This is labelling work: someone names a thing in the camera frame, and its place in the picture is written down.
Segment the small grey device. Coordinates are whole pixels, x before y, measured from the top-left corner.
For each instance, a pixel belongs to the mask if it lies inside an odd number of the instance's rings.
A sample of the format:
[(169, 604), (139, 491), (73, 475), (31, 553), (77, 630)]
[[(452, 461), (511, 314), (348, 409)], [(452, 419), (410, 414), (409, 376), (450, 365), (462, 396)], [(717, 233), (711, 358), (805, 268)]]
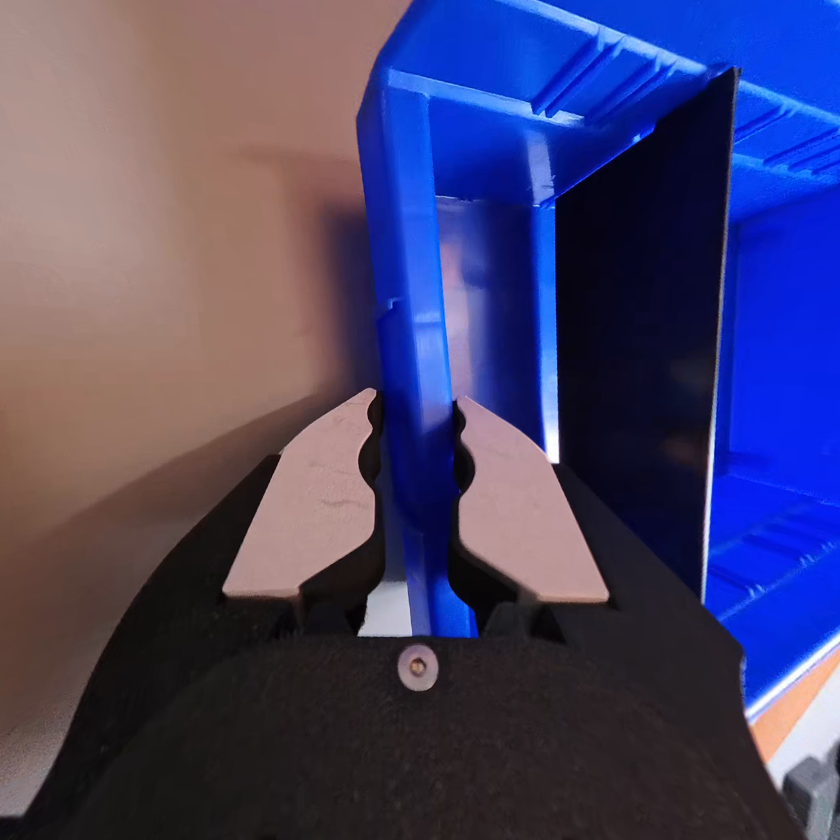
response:
[(804, 758), (784, 777), (784, 800), (807, 839), (839, 838), (839, 741), (827, 755)]

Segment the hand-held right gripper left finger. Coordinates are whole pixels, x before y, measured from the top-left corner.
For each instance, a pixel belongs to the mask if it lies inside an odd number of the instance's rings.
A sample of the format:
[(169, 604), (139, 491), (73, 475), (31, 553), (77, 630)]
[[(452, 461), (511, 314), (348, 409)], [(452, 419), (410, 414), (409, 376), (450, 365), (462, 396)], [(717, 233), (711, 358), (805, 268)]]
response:
[(368, 387), (283, 448), (227, 573), (228, 600), (366, 614), (385, 572), (383, 425), (382, 394)]

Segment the blue plastic bin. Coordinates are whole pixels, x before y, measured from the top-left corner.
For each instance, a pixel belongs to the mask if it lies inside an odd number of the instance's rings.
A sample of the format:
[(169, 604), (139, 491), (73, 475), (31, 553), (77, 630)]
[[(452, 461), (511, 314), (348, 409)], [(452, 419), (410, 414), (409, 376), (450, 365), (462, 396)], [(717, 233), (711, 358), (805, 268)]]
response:
[(753, 720), (838, 650), (838, 2), (412, 2), (356, 125), (413, 630), (468, 637), (454, 399), (561, 460), (555, 203), (730, 67), (702, 602)]

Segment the black bin divider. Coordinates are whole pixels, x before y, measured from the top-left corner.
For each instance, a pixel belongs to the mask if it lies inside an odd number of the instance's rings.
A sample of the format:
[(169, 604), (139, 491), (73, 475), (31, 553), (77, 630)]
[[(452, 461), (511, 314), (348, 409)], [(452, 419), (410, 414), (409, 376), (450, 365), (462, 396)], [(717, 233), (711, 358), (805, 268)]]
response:
[(701, 602), (740, 75), (555, 203), (561, 460)]

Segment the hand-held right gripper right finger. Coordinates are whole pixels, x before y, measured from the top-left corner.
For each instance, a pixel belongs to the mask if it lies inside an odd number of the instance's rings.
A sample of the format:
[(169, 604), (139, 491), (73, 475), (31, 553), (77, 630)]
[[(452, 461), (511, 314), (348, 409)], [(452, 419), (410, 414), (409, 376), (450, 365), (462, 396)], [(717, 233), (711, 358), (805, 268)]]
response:
[(458, 498), (448, 580), (475, 613), (604, 605), (610, 593), (548, 456), (467, 396), (455, 402)]

